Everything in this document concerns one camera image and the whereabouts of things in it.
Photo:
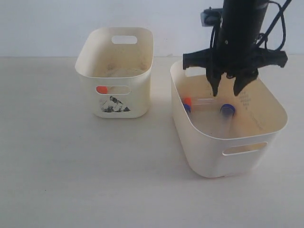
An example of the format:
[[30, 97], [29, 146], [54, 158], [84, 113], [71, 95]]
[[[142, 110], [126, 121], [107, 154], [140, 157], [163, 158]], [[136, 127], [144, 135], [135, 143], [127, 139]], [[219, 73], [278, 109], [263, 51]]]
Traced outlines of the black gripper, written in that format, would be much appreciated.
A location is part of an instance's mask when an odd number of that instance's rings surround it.
[[257, 79], [256, 69], [266, 66], [285, 67], [288, 57], [285, 51], [270, 50], [266, 48], [254, 48], [244, 55], [238, 55], [236, 51], [219, 53], [214, 48], [207, 48], [182, 55], [182, 69], [200, 67], [206, 70], [206, 77], [211, 85], [213, 96], [218, 94], [218, 86], [223, 73], [236, 75], [233, 86], [234, 96], [238, 96], [242, 90]]

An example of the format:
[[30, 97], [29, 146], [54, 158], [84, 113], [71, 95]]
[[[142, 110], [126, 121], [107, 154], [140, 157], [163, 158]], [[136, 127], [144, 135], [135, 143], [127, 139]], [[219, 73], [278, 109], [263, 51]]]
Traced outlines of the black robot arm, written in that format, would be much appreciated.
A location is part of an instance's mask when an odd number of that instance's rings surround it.
[[283, 5], [273, 0], [225, 0], [222, 8], [208, 8], [200, 14], [202, 26], [212, 27], [209, 48], [182, 56], [182, 68], [201, 67], [217, 96], [223, 74], [234, 79], [238, 96], [258, 78], [266, 66], [285, 67], [288, 57], [282, 50], [286, 41]]

